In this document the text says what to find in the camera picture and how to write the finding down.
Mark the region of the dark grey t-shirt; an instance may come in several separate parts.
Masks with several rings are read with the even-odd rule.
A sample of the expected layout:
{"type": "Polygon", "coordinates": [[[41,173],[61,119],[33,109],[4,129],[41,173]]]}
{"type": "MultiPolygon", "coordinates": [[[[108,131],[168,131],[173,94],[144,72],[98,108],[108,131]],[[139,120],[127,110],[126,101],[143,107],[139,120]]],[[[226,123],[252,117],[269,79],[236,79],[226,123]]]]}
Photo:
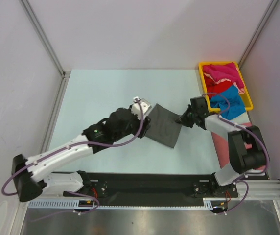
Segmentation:
{"type": "Polygon", "coordinates": [[[182,127],[176,122],[180,116],[157,103],[148,117],[151,121],[145,136],[167,147],[174,148],[182,127]]]}

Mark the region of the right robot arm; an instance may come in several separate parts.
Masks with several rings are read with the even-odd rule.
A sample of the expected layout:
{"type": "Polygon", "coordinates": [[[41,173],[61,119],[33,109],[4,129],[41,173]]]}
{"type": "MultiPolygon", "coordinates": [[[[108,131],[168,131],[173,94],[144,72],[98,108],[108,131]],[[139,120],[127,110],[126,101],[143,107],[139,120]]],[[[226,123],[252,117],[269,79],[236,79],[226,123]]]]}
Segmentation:
{"type": "Polygon", "coordinates": [[[217,112],[210,112],[204,97],[192,98],[186,111],[177,123],[192,128],[194,125],[224,138],[228,142],[229,163],[213,173],[209,190],[214,196],[221,196],[227,185],[246,175],[264,175],[270,160],[260,129],[235,124],[217,112]]]}

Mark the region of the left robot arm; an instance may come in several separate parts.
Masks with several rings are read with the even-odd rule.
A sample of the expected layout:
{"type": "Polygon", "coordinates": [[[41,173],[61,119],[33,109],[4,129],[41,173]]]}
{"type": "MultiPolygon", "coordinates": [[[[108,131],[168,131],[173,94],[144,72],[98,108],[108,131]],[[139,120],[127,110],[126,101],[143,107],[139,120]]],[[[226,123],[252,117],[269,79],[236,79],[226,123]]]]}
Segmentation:
{"type": "Polygon", "coordinates": [[[150,108],[142,102],[119,108],[62,146],[28,158],[22,154],[15,156],[11,174],[19,201],[31,201],[46,190],[57,194],[71,191],[82,196],[89,194],[92,186],[86,173],[61,175],[55,170],[82,157],[143,138],[151,121],[147,116],[150,108]]]}

